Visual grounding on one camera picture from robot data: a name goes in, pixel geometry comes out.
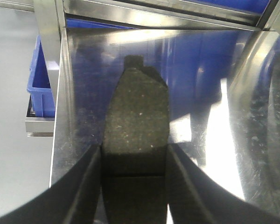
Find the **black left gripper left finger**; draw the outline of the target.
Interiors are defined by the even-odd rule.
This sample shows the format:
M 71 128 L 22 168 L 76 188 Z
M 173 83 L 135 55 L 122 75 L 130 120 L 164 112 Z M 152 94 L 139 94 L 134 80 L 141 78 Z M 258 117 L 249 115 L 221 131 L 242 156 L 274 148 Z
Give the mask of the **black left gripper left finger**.
M 92 224 L 100 194 L 101 151 L 92 145 L 39 196 L 0 217 L 0 224 Z

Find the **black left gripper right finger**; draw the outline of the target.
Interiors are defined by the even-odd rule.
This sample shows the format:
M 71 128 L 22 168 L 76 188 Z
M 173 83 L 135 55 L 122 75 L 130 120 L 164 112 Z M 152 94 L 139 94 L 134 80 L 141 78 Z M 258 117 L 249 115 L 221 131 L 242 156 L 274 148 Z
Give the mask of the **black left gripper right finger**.
M 177 144 L 168 145 L 165 179 L 175 224 L 280 224 L 218 185 Z

